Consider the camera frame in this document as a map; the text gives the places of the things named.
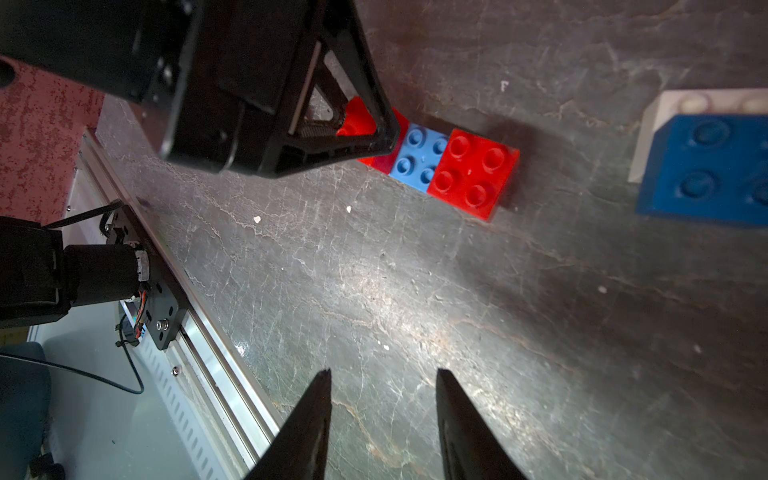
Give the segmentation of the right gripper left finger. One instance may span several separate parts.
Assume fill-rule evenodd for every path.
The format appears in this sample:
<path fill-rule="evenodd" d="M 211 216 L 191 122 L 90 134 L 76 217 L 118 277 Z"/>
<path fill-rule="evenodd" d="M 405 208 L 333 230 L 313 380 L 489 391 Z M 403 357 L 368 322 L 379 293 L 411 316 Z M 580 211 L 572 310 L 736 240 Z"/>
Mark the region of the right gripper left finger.
<path fill-rule="evenodd" d="M 319 371 L 246 480 L 325 478 L 331 391 L 331 370 Z"/>

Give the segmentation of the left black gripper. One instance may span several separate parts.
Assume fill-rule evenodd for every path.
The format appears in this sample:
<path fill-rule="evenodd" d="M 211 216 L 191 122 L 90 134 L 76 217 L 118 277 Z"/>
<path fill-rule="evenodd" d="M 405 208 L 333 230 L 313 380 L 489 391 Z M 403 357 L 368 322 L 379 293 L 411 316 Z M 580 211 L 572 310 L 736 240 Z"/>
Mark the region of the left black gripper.
<path fill-rule="evenodd" d="M 352 1 L 5 1 L 1 52 L 134 103 L 199 170 L 281 178 L 400 133 Z"/>

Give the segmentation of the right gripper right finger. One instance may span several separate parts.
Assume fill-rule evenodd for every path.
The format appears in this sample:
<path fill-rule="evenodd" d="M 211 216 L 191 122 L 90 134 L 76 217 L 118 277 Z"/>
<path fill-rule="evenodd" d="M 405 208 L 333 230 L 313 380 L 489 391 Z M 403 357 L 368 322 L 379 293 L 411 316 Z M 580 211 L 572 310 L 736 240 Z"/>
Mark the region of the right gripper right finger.
<path fill-rule="evenodd" d="M 526 479 L 448 369 L 437 371 L 436 408 L 446 479 Z"/>

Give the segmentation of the light blue long lego brick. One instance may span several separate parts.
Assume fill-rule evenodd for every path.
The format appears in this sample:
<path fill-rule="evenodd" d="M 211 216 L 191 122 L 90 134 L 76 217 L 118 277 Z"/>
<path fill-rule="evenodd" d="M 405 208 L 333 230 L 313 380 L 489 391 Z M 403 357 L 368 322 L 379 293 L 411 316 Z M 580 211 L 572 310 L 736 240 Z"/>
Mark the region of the light blue long lego brick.
<path fill-rule="evenodd" d="M 411 124 L 398 151 L 389 176 L 418 191 L 427 192 L 446 150 L 449 137 Z"/>

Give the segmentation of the dark blue square lego brick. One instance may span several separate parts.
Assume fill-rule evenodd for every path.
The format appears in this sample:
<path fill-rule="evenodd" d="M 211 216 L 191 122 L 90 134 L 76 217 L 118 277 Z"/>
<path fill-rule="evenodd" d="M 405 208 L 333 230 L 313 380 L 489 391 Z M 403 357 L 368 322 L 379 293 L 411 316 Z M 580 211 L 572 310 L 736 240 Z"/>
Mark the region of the dark blue square lego brick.
<path fill-rule="evenodd" d="M 767 117 L 677 115 L 654 133 L 636 213 L 767 226 Z"/>

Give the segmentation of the white lego brick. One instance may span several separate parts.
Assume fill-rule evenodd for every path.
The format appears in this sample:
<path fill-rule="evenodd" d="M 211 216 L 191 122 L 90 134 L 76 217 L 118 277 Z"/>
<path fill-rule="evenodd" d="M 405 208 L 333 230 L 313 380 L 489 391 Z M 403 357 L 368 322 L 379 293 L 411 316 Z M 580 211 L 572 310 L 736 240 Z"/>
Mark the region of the white lego brick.
<path fill-rule="evenodd" d="M 766 115 L 767 89 L 665 90 L 645 109 L 628 182 L 639 184 L 645 174 L 655 132 L 677 115 Z"/>

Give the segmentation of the aluminium front rail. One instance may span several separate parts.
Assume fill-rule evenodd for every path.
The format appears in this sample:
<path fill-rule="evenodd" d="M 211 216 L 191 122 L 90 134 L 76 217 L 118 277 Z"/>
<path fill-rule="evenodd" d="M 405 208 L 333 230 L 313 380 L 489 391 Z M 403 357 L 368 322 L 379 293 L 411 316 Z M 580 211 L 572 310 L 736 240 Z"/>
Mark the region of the aluminium front rail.
<path fill-rule="evenodd" d="M 119 179 L 93 129 L 88 129 L 82 137 L 81 155 L 78 165 L 94 180 L 101 196 L 107 200 L 123 200 L 133 209 L 186 294 L 190 307 L 166 356 L 178 357 L 191 372 L 181 375 L 185 378 L 183 382 L 198 395 L 193 405 L 205 407 L 205 420 L 223 441 L 233 469 L 238 473 L 247 472 L 277 435 L 281 424 L 278 412 L 202 301 L 188 273 L 158 235 L 155 218 Z"/>

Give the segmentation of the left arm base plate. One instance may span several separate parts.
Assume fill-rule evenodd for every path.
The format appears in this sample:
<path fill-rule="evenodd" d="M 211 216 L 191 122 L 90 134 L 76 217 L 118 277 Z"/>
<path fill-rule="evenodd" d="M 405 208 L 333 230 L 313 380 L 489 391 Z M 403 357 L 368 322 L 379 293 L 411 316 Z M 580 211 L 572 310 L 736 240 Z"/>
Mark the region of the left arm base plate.
<path fill-rule="evenodd" d="M 139 288 L 122 302 L 129 322 L 125 338 L 168 349 L 190 307 L 186 293 L 130 206 L 104 214 L 99 229 L 109 244 L 128 245 L 136 252 Z"/>

